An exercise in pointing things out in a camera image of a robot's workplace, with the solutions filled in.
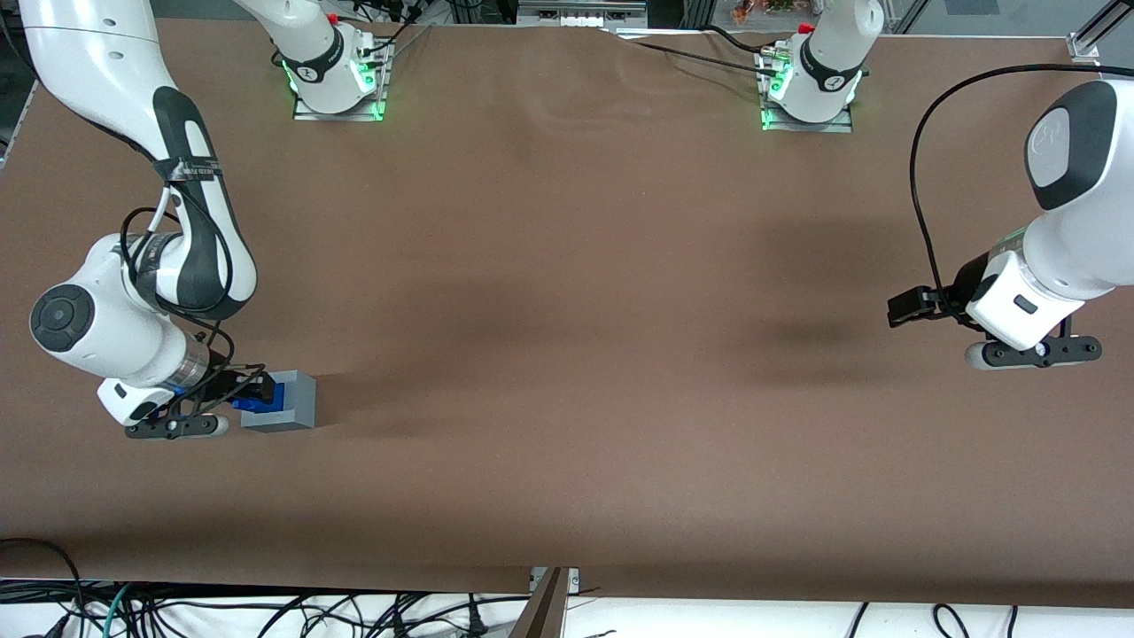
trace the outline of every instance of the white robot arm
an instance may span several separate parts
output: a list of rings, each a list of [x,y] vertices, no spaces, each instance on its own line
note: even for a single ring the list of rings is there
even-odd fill
[[[1097,79],[1059,97],[1025,147],[1032,190],[1044,212],[957,273],[946,296],[990,340],[966,352],[978,369],[1047,368],[1098,359],[1093,338],[1069,334],[1084,301],[1134,283],[1134,82]],[[934,317],[920,286],[890,299],[890,325]],[[1050,333],[1063,325],[1058,337]]]
[[[854,99],[862,62],[885,22],[878,0],[830,0],[814,32],[788,40],[790,68],[769,96],[801,121],[835,119]]]
[[[357,65],[370,34],[331,25],[307,0],[238,3],[269,31],[308,107],[337,112],[366,94]],[[103,377],[99,398],[125,426],[163,417],[179,397],[197,407],[225,397],[237,380],[226,359],[169,314],[231,316],[255,291],[256,267],[204,120],[166,69],[149,0],[20,0],[20,12],[46,90],[143,153],[164,181],[144,235],[103,237],[78,272],[41,295],[29,318],[35,341]],[[167,202],[179,232],[154,232]]]

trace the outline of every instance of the green cable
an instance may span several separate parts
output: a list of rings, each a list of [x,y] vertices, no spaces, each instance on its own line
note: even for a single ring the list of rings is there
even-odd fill
[[[115,620],[115,612],[118,611],[118,605],[122,603],[122,596],[126,595],[126,590],[130,588],[130,584],[127,582],[115,594],[115,599],[110,602],[110,609],[107,610],[107,623],[102,626],[102,638],[110,638],[110,624]]]

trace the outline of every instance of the robot logo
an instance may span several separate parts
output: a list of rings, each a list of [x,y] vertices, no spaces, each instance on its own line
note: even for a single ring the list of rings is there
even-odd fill
[[[1032,134],[1032,152],[1042,155],[1052,151],[1061,133],[1063,127],[1057,118],[1044,118]]]

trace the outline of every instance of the gray box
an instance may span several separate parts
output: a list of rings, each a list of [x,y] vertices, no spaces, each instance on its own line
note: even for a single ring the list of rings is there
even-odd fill
[[[298,371],[268,373],[284,384],[284,409],[279,412],[240,412],[240,427],[260,433],[284,433],[315,427],[315,380]]]

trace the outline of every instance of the brown table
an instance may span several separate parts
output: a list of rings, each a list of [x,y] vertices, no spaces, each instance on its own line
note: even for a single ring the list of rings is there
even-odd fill
[[[256,24],[159,27],[260,266],[238,359],[316,376],[322,425],[132,442],[39,351],[36,296],[160,187],[40,92],[0,178],[3,535],[120,580],[523,590],[572,564],[606,595],[1134,604],[1134,295],[1081,313],[1107,352],[1074,369],[979,374],[974,334],[886,325],[929,280],[921,112],[1061,41],[883,39],[839,136],[762,131],[751,78],[582,28],[437,28],[386,121],[294,122]],[[941,110],[946,275],[1036,214],[1024,136],[1083,79]]]

